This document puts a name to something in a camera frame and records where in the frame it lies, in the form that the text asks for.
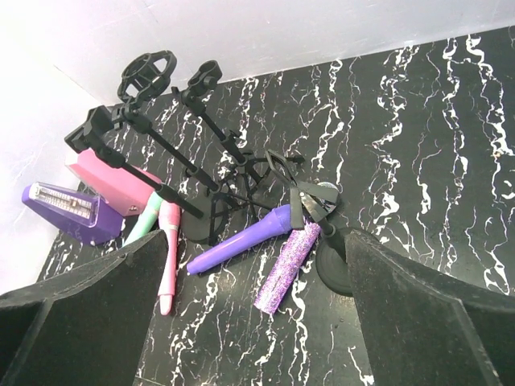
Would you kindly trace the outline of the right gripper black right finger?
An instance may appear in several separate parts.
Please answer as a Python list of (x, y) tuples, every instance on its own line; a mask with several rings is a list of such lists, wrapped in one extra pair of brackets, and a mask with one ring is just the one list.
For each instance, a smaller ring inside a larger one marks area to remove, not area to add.
[(368, 233), (346, 260), (377, 385), (512, 385), (514, 298), (408, 259)]

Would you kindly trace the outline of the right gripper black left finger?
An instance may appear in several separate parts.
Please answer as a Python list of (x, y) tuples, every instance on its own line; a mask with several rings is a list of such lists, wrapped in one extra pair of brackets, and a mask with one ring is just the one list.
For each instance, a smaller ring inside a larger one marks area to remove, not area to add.
[(153, 231), (1, 296), (3, 385), (131, 385), (167, 259)]

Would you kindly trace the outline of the pink plastic microphone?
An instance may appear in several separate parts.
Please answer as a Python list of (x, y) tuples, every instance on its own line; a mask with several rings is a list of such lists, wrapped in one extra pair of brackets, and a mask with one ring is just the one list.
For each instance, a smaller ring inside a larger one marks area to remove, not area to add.
[(163, 316), (169, 315), (175, 296), (176, 262), (181, 210), (175, 203), (163, 201), (159, 209), (159, 228), (167, 237), (167, 260), (163, 270), (158, 297), (159, 309)]

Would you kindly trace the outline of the purple glitter microphone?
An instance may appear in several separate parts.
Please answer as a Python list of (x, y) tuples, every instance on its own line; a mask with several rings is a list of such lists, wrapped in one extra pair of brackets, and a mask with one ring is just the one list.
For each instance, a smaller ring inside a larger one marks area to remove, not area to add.
[(320, 226), (304, 220), (304, 228), (293, 230), (261, 287), (254, 306), (266, 314), (274, 314), (290, 288), (300, 267), (318, 240)]

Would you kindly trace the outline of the purple plastic microphone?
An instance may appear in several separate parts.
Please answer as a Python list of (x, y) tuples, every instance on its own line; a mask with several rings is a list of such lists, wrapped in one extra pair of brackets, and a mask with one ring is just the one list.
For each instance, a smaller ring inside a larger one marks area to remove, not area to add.
[(240, 253), (292, 230), (290, 205), (274, 208), (262, 220), (200, 254), (187, 264), (191, 275), (203, 273)]

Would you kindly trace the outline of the tripod stand with clip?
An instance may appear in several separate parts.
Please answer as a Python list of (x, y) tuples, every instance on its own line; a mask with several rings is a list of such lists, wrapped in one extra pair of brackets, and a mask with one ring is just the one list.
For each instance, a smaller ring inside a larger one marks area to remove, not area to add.
[(269, 168), (266, 151), (303, 163), (294, 148), (302, 126), (281, 93), (282, 73), (224, 83), (214, 60), (187, 76), (171, 77), (171, 93), (184, 119), (204, 130), (204, 158), (186, 174), (198, 182), (189, 202), (204, 213), (262, 209), (287, 203), (286, 188)]

